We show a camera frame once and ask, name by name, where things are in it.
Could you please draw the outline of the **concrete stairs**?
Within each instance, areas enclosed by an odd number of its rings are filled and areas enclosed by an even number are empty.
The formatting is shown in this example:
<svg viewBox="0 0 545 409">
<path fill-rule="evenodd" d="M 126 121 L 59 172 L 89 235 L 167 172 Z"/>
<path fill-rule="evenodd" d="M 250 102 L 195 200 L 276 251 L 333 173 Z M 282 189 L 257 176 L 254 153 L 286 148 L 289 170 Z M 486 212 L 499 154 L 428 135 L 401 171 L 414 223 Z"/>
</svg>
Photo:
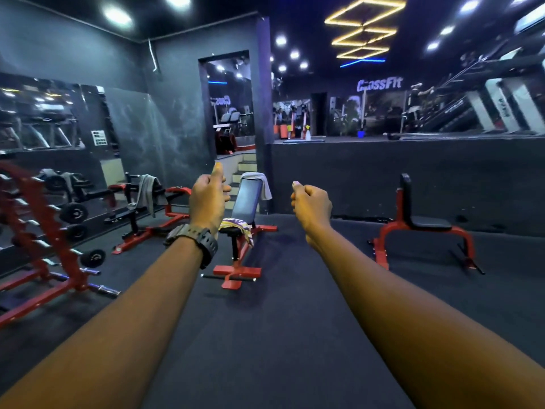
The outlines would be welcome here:
<svg viewBox="0 0 545 409">
<path fill-rule="evenodd" d="M 230 184 L 234 187 L 239 187 L 241 177 L 247 172 L 257 172 L 257 157 L 254 151 L 243 152 L 236 154 L 231 158 L 234 163 L 232 167 L 232 175 Z"/>
</svg>

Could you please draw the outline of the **grey towel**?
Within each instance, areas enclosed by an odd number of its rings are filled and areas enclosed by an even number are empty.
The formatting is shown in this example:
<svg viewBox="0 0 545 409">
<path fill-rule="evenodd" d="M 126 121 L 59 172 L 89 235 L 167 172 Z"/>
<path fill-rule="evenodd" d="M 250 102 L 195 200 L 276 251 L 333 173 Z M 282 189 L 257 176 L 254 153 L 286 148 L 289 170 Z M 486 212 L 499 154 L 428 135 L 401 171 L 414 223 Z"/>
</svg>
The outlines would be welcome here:
<svg viewBox="0 0 545 409">
<path fill-rule="evenodd" d="M 240 177 L 240 183 L 242 183 L 243 179 L 249 179 L 249 180 L 257 180 L 262 183 L 261 185 L 261 192 L 260 192 L 260 200 L 262 201 L 270 201 L 273 199 L 272 193 L 270 191 L 268 179 L 266 175 L 262 172 L 244 172 L 242 173 Z"/>
</svg>

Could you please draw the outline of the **person's right forearm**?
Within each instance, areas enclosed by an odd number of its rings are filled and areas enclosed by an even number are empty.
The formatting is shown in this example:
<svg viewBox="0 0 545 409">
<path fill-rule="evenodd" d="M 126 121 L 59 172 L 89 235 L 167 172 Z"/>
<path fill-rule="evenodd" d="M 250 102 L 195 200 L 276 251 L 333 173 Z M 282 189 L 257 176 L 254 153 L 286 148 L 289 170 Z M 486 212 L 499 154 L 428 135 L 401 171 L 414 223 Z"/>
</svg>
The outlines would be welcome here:
<svg viewBox="0 0 545 409">
<path fill-rule="evenodd" d="M 545 369 L 372 261 L 329 224 L 304 225 L 351 312 L 419 409 L 545 409 Z"/>
</svg>

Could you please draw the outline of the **row of treadmills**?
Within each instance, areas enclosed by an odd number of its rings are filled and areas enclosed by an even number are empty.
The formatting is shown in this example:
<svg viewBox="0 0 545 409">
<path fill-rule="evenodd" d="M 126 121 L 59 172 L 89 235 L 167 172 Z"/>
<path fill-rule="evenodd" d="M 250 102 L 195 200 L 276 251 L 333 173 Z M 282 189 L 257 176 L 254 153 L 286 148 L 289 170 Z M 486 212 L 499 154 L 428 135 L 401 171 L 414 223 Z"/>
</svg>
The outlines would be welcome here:
<svg viewBox="0 0 545 409">
<path fill-rule="evenodd" d="M 538 54 L 516 48 L 480 60 L 437 88 L 413 115 L 404 113 L 398 140 L 545 137 L 545 91 L 531 81 L 545 76 L 545 46 Z"/>
</svg>

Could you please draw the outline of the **black round dumbbell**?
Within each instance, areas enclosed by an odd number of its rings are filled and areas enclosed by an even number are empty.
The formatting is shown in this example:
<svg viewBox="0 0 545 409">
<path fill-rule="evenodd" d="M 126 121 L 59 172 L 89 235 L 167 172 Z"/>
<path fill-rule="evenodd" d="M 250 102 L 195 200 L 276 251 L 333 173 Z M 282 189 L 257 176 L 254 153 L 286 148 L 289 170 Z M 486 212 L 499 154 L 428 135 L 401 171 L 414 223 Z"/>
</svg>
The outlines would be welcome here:
<svg viewBox="0 0 545 409">
<path fill-rule="evenodd" d="M 102 266 L 106 261 L 106 252 L 102 249 L 84 251 L 79 256 L 80 264 L 85 268 L 95 269 Z"/>
<path fill-rule="evenodd" d="M 82 203 L 69 202 L 60 207 L 58 217 L 67 224 L 76 225 L 83 223 L 89 217 L 89 211 Z"/>
<path fill-rule="evenodd" d="M 87 238 L 88 228 L 84 224 L 69 225 L 64 229 L 64 235 L 69 243 L 78 243 Z"/>
</svg>

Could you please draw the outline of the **person's left forearm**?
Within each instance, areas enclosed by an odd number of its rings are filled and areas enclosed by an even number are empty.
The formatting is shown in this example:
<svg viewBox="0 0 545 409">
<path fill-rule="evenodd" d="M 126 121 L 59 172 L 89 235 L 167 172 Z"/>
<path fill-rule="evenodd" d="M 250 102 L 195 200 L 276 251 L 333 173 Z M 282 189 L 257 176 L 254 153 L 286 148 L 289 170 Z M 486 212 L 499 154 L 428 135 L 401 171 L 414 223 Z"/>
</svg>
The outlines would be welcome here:
<svg viewBox="0 0 545 409">
<path fill-rule="evenodd" d="M 125 293 L 0 397 L 0 409 L 139 409 L 203 254 L 179 238 Z"/>
</svg>

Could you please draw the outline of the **person's left hand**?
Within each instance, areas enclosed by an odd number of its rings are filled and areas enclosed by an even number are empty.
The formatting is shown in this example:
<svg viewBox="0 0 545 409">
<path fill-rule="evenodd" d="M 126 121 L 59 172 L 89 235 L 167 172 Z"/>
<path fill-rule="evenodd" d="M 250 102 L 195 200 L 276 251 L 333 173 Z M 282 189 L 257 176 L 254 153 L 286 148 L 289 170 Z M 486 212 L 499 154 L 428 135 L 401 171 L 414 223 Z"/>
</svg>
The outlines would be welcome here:
<svg viewBox="0 0 545 409">
<path fill-rule="evenodd" d="M 223 191 L 210 187 L 211 174 L 201 175 L 195 182 L 189 199 L 190 224 L 208 228 L 215 238 L 225 213 L 225 203 L 230 200 L 231 186 L 223 174 Z"/>
</svg>

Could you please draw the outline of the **red black adjustable bench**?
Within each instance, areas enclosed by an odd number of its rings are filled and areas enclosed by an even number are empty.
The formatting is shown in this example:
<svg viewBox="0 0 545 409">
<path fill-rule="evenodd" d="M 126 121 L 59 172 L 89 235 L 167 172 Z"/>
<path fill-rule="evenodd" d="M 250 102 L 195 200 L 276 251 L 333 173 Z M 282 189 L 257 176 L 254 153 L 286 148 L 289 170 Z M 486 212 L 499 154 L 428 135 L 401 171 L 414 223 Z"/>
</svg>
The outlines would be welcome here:
<svg viewBox="0 0 545 409">
<path fill-rule="evenodd" d="M 212 274 L 201 274 L 202 279 L 221 280 L 223 289 L 234 291 L 240 289 L 243 282 L 256 282 L 261 278 L 261 267 L 248 267 L 243 262 L 246 254 L 255 246 L 257 235 L 278 231 L 275 225 L 258 225 L 255 222 L 260 201 L 270 199 L 271 193 L 264 174 L 242 174 L 231 215 L 222 220 L 219 229 L 220 234 L 230 238 L 232 264 L 215 266 Z"/>
</svg>

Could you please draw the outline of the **white wall sign lettering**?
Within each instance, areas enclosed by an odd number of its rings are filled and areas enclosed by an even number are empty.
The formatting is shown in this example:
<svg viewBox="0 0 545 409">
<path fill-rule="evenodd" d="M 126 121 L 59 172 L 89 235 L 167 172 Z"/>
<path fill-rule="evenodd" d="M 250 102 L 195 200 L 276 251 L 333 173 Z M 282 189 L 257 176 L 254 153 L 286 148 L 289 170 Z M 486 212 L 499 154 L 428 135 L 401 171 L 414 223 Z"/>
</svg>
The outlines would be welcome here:
<svg viewBox="0 0 545 409">
<path fill-rule="evenodd" d="M 381 80 L 359 80 L 357 84 L 357 92 L 367 91 L 367 90 L 391 90 L 391 89 L 401 89 L 403 87 L 403 77 L 388 77 Z"/>
</svg>

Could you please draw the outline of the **person's right hand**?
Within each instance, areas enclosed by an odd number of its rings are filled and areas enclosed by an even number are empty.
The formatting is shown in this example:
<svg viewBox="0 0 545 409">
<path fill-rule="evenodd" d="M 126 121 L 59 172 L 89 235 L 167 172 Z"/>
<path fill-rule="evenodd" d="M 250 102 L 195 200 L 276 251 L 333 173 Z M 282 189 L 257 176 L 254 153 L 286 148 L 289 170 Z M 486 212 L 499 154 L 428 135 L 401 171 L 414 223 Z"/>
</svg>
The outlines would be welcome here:
<svg viewBox="0 0 545 409">
<path fill-rule="evenodd" d="M 291 196 L 291 204 L 305 232 L 307 243 L 316 247 L 320 236 L 331 229 L 332 203 L 325 190 L 312 185 L 305 185 L 305 188 L 308 197 L 303 200 L 292 200 Z"/>
</svg>

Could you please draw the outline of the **narrow tall wall mirror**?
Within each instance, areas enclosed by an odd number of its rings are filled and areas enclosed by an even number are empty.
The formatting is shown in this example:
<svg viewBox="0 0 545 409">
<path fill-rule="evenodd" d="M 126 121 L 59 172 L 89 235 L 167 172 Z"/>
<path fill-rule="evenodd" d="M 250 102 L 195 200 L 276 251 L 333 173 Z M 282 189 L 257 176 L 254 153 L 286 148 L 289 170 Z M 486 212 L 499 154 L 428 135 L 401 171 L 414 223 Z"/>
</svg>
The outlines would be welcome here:
<svg viewBox="0 0 545 409">
<path fill-rule="evenodd" d="M 218 156 L 255 149 L 255 122 L 248 51 L 204 63 Z"/>
</svg>

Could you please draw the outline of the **red black upright seat bench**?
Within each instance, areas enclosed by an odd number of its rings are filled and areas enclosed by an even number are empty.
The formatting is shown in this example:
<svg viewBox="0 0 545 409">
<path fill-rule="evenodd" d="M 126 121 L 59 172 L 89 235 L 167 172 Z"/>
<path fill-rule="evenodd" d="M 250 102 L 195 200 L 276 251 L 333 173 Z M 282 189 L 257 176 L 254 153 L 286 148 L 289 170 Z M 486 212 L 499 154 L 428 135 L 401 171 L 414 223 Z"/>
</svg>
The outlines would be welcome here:
<svg viewBox="0 0 545 409">
<path fill-rule="evenodd" d="M 458 244 L 458 247 L 463 254 L 464 267 L 477 270 L 481 275 L 486 274 L 476 262 L 474 240 L 468 231 L 443 219 L 413 215 L 412 181 L 408 173 L 402 173 L 399 178 L 399 187 L 396 191 L 396 218 L 382 227 L 377 238 L 368 241 L 373 248 L 374 260 L 386 270 L 390 269 L 387 259 L 386 237 L 393 231 L 432 232 L 461 237 L 463 244 Z"/>
</svg>

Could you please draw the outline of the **red dumbbell rack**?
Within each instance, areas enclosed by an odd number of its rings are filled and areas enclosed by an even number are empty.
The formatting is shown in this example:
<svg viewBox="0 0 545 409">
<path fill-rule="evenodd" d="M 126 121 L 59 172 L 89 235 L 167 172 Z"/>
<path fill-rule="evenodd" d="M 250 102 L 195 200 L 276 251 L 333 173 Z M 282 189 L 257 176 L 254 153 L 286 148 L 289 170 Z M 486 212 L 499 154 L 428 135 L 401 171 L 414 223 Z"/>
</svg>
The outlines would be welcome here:
<svg viewBox="0 0 545 409">
<path fill-rule="evenodd" d="M 89 281 L 90 276 L 101 272 L 80 264 L 83 252 L 66 240 L 65 227 L 56 219 L 60 208 L 47 201 L 44 187 L 44 180 L 0 160 L 0 225 L 11 228 L 15 247 L 23 249 L 32 266 L 26 274 L 0 283 L 0 295 L 31 282 L 45 282 L 48 286 L 44 292 L 0 313 L 0 329 L 71 291 L 90 291 L 112 299 L 121 295 L 118 290 Z"/>
</svg>

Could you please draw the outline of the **yellow purple white cloth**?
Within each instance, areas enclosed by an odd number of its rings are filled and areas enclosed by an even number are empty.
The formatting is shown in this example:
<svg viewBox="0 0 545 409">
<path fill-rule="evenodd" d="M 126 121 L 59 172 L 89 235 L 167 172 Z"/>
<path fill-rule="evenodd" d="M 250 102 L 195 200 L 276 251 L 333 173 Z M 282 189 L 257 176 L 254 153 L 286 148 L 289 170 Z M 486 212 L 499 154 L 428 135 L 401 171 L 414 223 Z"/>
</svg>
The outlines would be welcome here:
<svg viewBox="0 0 545 409">
<path fill-rule="evenodd" d="M 249 246 L 254 246 L 252 226 L 242 219 L 224 218 L 219 227 L 219 233 L 230 237 L 243 237 Z"/>
</svg>

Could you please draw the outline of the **black digital wristwatch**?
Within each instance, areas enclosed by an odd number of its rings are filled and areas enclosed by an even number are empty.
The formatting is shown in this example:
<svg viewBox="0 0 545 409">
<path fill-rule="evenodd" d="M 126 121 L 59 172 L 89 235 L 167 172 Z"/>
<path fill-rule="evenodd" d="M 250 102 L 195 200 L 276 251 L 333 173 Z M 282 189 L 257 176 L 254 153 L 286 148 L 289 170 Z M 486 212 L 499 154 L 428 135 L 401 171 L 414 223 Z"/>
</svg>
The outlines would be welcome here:
<svg viewBox="0 0 545 409">
<path fill-rule="evenodd" d="M 170 247 L 176 240 L 188 238 L 195 242 L 202 252 L 200 269 L 206 269 L 218 251 L 219 245 L 215 236 L 208 228 L 192 224 L 183 224 L 171 230 L 164 241 L 165 247 Z"/>
</svg>

